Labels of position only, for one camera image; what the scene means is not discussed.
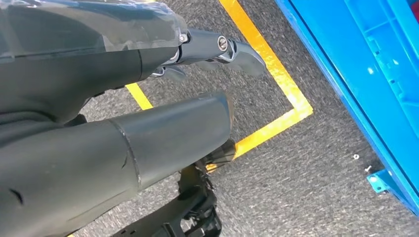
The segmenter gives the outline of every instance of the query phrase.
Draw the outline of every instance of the blue plastic crate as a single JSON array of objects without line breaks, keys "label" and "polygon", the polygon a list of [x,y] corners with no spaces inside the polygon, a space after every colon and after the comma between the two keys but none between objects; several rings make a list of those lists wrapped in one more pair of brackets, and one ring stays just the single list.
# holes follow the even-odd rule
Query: blue plastic crate
[{"label": "blue plastic crate", "polygon": [[276,0],[386,170],[370,175],[419,213],[419,24],[406,0]]}]

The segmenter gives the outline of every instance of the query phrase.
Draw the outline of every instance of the bolt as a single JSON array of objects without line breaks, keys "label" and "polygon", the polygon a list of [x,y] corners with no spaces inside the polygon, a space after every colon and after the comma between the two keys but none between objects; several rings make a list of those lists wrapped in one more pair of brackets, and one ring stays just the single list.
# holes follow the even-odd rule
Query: bolt
[{"label": "bolt", "polygon": [[373,176],[373,177],[371,177],[371,178],[370,178],[370,181],[371,181],[371,182],[373,182],[373,183],[377,182],[377,177],[374,177],[374,176]]},{"label": "bolt", "polygon": [[180,42],[185,43],[188,41],[188,36],[186,34],[180,34]]},{"label": "bolt", "polygon": [[227,39],[224,37],[224,36],[220,36],[220,37],[218,37],[218,48],[221,50],[221,51],[226,51],[227,50],[227,47],[228,47],[228,42],[227,42]]},{"label": "bolt", "polygon": [[368,166],[368,168],[366,168],[364,170],[365,170],[365,172],[369,172],[371,168],[372,168],[372,166]]}]

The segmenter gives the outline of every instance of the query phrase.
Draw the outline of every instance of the plastic wrap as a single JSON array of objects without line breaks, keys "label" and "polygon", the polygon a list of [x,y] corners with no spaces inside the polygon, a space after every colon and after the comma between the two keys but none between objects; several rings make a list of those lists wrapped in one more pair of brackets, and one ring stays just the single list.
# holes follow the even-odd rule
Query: plastic wrap
[{"label": "plastic wrap", "polygon": [[0,63],[177,47],[183,18],[149,0],[0,0]]}]

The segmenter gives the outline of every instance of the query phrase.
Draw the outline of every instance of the gray carpet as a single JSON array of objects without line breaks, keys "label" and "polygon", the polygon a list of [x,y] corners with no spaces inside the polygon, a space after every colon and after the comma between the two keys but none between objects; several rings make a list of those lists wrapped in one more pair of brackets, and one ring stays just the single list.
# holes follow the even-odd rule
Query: gray carpet
[{"label": "gray carpet", "polygon": [[[190,27],[243,37],[218,1],[169,0]],[[239,1],[269,42],[314,114],[212,175],[224,236],[418,236],[419,224],[391,195],[376,195],[364,168],[379,162],[362,133],[273,0]],[[140,83],[155,106],[205,91],[234,98],[240,140],[291,109],[270,75],[252,78],[222,68],[216,75],[185,68],[183,82]],[[138,110],[126,89],[110,91],[85,108],[89,120]],[[114,208],[75,235],[109,236],[177,195],[169,177]]]}]

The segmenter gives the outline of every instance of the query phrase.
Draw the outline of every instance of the yellow tape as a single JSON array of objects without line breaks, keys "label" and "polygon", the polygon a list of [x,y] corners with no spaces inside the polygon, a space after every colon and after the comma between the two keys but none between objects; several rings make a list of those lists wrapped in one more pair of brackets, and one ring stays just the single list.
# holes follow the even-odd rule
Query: yellow tape
[{"label": "yellow tape", "polygon": [[236,0],[219,0],[221,5],[230,15],[237,28],[242,32],[249,44],[259,53],[266,63],[266,68],[284,92],[290,103],[296,110],[311,109],[310,104],[299,90],[296,83],[288,74],[284,65],[277,58],[274,51],[263,38],[262,34],[253,24],[246,12]]},{"label": "yellow tape", "polygon": [[263,58],[269,73],[294,107],[294,109],[285,113],[270,124],[239,141],[236,144],[236,155],[234,157],[237,158],[303,120],[313,113],[313,108],[288,74],[284,65],[279,61],[274,51],[269,47],[269,44],[263,38],[262,34],[243,10],[242,6],[240,6],[239,2],[236,0],[219,0],[219,2],[228,15],[230,15],[231,19],[242,32],[249,44]]},{"label": "yellow tape", "polygon": [[263,142],[271,139],[272,137],[283,132],[287,128],[295,125],[300,122],[307,116],[312,114],[312,112],[306,111],[305,113],[299,113],[296,109],[292,109],[286,112],[281,117],[272,121],[268,125],[254,132],[252,135],[244,138],[236,144],[236,154],[233,159],[243,155],[244,153],[250,151],[256,146],[259,146]]},{"label": "yellow tape", "polygon": [[137,83],[132,83],[126,85],[125,87],[129,90],[131,95],[134,97],[134,100],[138,103],[142,110],[151,109],[153,107]]}]

